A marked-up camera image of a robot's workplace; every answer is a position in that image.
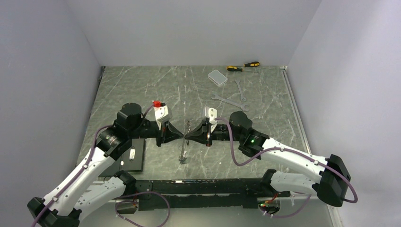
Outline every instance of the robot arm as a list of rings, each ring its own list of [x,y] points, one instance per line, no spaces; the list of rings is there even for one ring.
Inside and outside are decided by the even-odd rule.
[[[125,104],[117,113],[113,126],[98,136],[94,151],[89,151],[54,190],[43,198],[34,197],[28,203],[29,211],[40,225],[76,227],[80,220],[107,201],[135,192],[135,178],[121,171],[105,184],[84,194],[106,168],[131,149],[132,139],[156,138],[157,145],[161,146],[162,143],[183,137],[169,122],[171,111],[168,107],[160,102],[155,102],[153,106],[155,122],[145,119],[138,104]]]
[[[81,220],[107,201],[135,192],[135,178],[125,171],[119,171],[108,182],[84,194],[100,173],[132,148],[132,139],[156,138],[157,145],[161,146],[162,143],[183,137],[169,122],[171,111],[168,107],[160,102],[155,102],[153,107],[154,122],[145,119],[146,114],[142,114],[138,104],[125,104],[117,113],[114,124],[97,137],[95,149],[88,152],[71,174],[44,198],[34,197],[28,203],[35,221],[43,227],[77,227]],[[242,111],[232,113],[227,124],[217,124],[217,110],[206,107],[203,118],[197,128],[186,134],[186,139],[206,146],[211,146],[214,140],[239,141],[239,150],[248,157],[272,160],[299,172],[293,174],[267,170],[261,181],[262,190],[316,194],[327,204],[342,206],[351,178],[340,157],[310,155],[281,144],[253,129],[252,121]]]
[[[206,107],[204,113],[201,124],[185,135],[185,138],[206,144],[206,146],[211,146],[213,140],[230,140],[227,124],[216,122],[217,111]],[[323,167],[325,165],[334,169],[350,181],[351,177],[340,157],[331,155],[330,158],[325,158],[310,155],[286,146],[253,129],[252,121],[242,111],[231,114],[229,126],[233,141],[239,141],[238,148],[246,156],[274,161],[299,172],[299,174],[289,174],[267,170],[261,182],[262,188],[273,192],[293,191],[316,194],[320,200],[329,205],[342,206],[348,185],[333,171]]]

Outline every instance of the gray marble surface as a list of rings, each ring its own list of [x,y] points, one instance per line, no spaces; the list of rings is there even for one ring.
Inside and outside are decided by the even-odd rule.
[[[208,74],[219,70],[227,83],[217,87]],[[88,152],[95,130],[112,124],[122,105],[138,103],[145,110],[154,100],[166,103],[173,111],[170,122],[184,131],[186,121],[195,128],[201,122],[201,109],[205,106],[218,110],[218,115],[228,119],[239,108],[210,98],[211,93],[241,103],[234,79],[241,80],[241,87],[250,106],[245,112],[253,127],[276,140],[304,150],[298,125],[291,107],[288,91],[279,67],[258,67],[259,73],[228,72],[225,66],[163,66],[163,67],[107,67],[100,83],[92,109],[85,139],[78,158],[80,162]],[[151,111],[147,118],[154,121]],[[217,179],[262,177],[267,169],[291,171],[277,163],[254,160],[248,165],[236,166],[230,156],[227,141],[214,141],[212,147],[190,141],[186,164],[179,164],[182,140],[175,140],[162,147],[155,139],[147,139],[144,171],[132,173],[137,179]],[[243,162],[248,157],[235,149],[235,157]]]
[[[304,199],[280,200],[279,215],[295,212]],[[114,203],[107,203],[85,218],[79,227],[132,227],[133,225],[115,217]],[[167,215],[166,209],[138,211],[135,214],[124,214],[142,226],[158,226]],[[263,216],[259,209],[242,207],[209,207],[171,209],[170,218],[163,227],[333,227],[329,209],[319,199],[311,199],[307,206],[291,218],[269,218]]]

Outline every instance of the wrench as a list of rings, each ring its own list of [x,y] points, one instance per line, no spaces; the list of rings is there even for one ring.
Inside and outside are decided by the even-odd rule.
[[[241,86],[239,85],[239,82],[241,82],[241,80],[240,79],[235,79],[234,81],[238,85],[239,93],[241,94],[241,101],[245,102],[246,98],[245,98],[244,94],[242,93]]]
[[[225,103],[228,103],[228,104],[231,104],[231,105],[235,105],[236,107],[239,107],[241,110],[243,110],[243,111],[249,111],[249,105],[247,105],[247,104],[238,104],[238,103],[236,103],[236,102],[233,102],[233,101],[231,101],[231,100],[228,100],[228,99],[225,99],[225,98],[222,98],[222,97],[220,97],[218,94],[216,94],[216,93],[212,93],[211,94],[211,99],[213,99],[213,100],[220,100],[220,101],[222,101],[222,102],[225,102]]]

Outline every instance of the purple cable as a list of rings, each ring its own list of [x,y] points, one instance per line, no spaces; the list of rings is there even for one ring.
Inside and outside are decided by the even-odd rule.
[[[292,214],[287,214],[287,215],[273,215],[272,218],[290,218],[292,216],[295,216],[296,214],[298,214],[299,212],[301,212],[301,210],[308,204],[309,200],[311,199],[312,195],[309,195],[304,204],[302,204],[302,206],[300,208],[298,208],[294,213]]]
[[[148,112],[150,111],[150,109],[154,106],[154,104],[152,104],[151,106],[149,106],[146,110],[145,113],[143,114],[143,119],[145,119],[146,115],[148,114]]]
[[[121,198],[127,198],[127,197],[136,196],[136,195],[142,195],[142,194],[155,194],[155,195],[160,196],[160,197],[166,202],[166,204],[167,204],[167,210],[168,210],[168,211],[167,211],[167,217],[166,217],[166,219],[163,221],[163,223],[160,224],[160,225],[158,225],[157,227],[163,226],[163,225],[167,222],[168,218],[170,217],[170,204],[168,203],[167,199],[166,199],[162,194],[157,193],[157,192],[139,192],[139,193],[135,193],[135,194],[131,194],[131,195],[124,195],[124,196],[121,196],[121,197],[118,197],[118,198],[121,199]],[[133,224],[133,225],[136,225],[136,226],[138,226],[138,227],[144,227],[144,226],[141,226],[140,224],[137,224],[137,223],[131,221],[130,219],[128,219],[128,218],[126,218],[126,217],[124,217],[123,215],[121,215],[121,214],[118,213],[117,208],[119,207],[119,205],[121,205],[121,204],[123,204],[123,203],[127,203],[127,202],[135,203],[134,201],[131,201],[131,200],[123,200],[123,201],[121,201],[121,202],[118,202],[118,203],[115,205],[115,213],[117,214],[117,216],[120,217],[120,218],[122,218],[122,219],[124,219],[124,220],[126,220],[126,221],[128,221],[129,223],[131,223],[131,224]]]
[[[259,153],[257,153],[256,155],[254,155],[252,158],[250,158],[250,159],[244,161],[243,163],[238,163],[237,160],[235,159],[235,156],[234,156],[233,131],[231,130],[230,122],[227,121],[227,120],[224,119],[224,118],[221,118],[221,117],[216,118],[216,120],[222,120],[222,121],[224,121],[224,123],[227,125],[228,134],[229,134],[229,136],[230,136],[231,157],[233,158],[233,162],[234,162],[237,166],[244,166],[244,165],[250,163],[252,160],[254,160],[255,158],[259,157],[261,154],[263,154],[263,153],[265,153],[265,152],[272,151],[272,150],[281,150],[281,148],[277,148],[277,147],[268,148],[268,149],[262,150],[261,152],[259,152]],[[293,153],[293,154],[302,156],[302,157],[308,159],[308,160],[311,161],[311,162],[314,162],[314,161],[315,161],[315,159],[313,159],[313,158],[311,158],[311,157],[309,157],[309,156],[307,156],[307,155],[305,155],[305,154],[302,154],[302,153],[300,153],[300,152],[297,152],[297,151],[295,151],[295,150],[292,150],[292,149],[284,148],[284,151],[291,152],[291,153]],[[341,178],[341,179],[347,184],[347,186],[348,186],[349,189],[351,190],[352,194],[354,195],[354,200],[344,199],[345,202],[350,202],[350,203],[356,203],[356,202],[358,202],[357,192],[355,191],[354,187],[352,187],[351,183],[349,182],[349,180],[348,180],[347,178],[345,178],[342,174],[340,174],[337,170],[331,168],[330,166],[327,166],[327,165],[325,165],[325,164],[323,164],[323,163],[321,163],[321,162],[318,162],[318,165],[320,165],[320,166],[322,166],[322,167],[324,167],[324,168],[326,168],[326,169],[332,171],[335,175],[337,175],[339,178]]]
[[[98,130],[96,131],[95,136],[94,136],[94,139],[93,139],[92,146],[90,147],[90,153],[89,153],[88,159],[87,159],[86,162],[85,162],[85,165],[88,165],[88,164],[89,164],[90,160],[91,160],[92,157],[93,157],[93,154],[95,153],[95,145],[96,145],[96,138],[97,138],[97,135],[99,134],[99,132],[100,132],[102,129],[108,128],[108,127],[111,127],[111,126],[113,126],[113,125],[106,125],[106,126],[103,126],[103,127],[101,127],[100,129],[98,129]],[[78,179],[78,177],[81,176],[81,174],[84,172],[84,170],[85,170],[85,168],[82,167],[82,168],[77,172],[77,174],[75,174],[75,176],[74,176],[74,177],[73,177],[73,178],[72,178],[72,179],[71,179],[56,195],[55,195],[55,197],[58,198],[61,194],[63,194],[63,192],[65,192],[65,190],[67,190],[67,189],[72,185],[72,183],[74,183],[74,182],[76,181],[76,179]],[[50,200],[50,201],[49,201],[49,203],[48,203],[48,204],[40,211],[40,213],[36,216],[36,218],[35,218],[34,222],[32,223],[31,227],[35,227],[35,225],[37,224],[37,222],[39,221],[39,219],[41,218],[41,216],[47,211],[47,209],[48,209],[50,206],[53,205],[53,203],[54,203],[54,200]]]

